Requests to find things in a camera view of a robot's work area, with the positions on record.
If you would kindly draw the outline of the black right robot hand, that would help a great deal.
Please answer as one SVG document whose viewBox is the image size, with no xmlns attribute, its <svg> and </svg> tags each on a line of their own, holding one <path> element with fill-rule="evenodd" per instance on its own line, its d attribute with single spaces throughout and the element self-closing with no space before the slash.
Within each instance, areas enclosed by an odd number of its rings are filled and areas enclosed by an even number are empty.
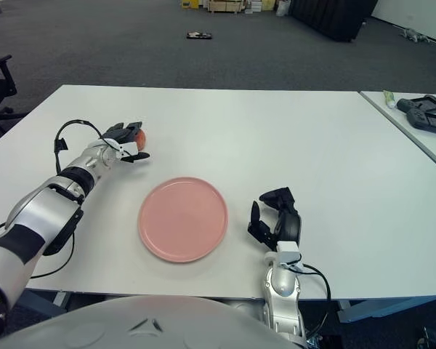
<svg viewBox="0 0 436 349">
<path fill-rule="evenodd" d="M 278 212 L 278 221 L 274 231 L 260 219 L 260 209 L 256 201 L 251 207 L 250 222 L 247 231 L 259 243 L 267 246 L 280 256 L 280 264 L 287 268 L 301 270 L 302 254 L 299 251 L 302 220 L 295 209 L 295 200 L 288 187 L 263 193 L 259 200 Z"/>
</svg>

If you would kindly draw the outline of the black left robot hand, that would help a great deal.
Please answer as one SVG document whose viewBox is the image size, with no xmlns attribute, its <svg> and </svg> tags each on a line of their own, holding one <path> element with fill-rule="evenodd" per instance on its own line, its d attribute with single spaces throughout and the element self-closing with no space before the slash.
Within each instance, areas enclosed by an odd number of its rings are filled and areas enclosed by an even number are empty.
<svg viewBox="0 0 436 349">
<path fill-rule="evenodd" d="M 102 134 L 101 139 L 112 140 L 110 146 L 115 149 L 121 161 L 134 163 L 150 157 L 149 153 L 144 152 L 146 135 L 141 121 L 126 126 L 124 123 L 115 124 Z"/>
</svg>

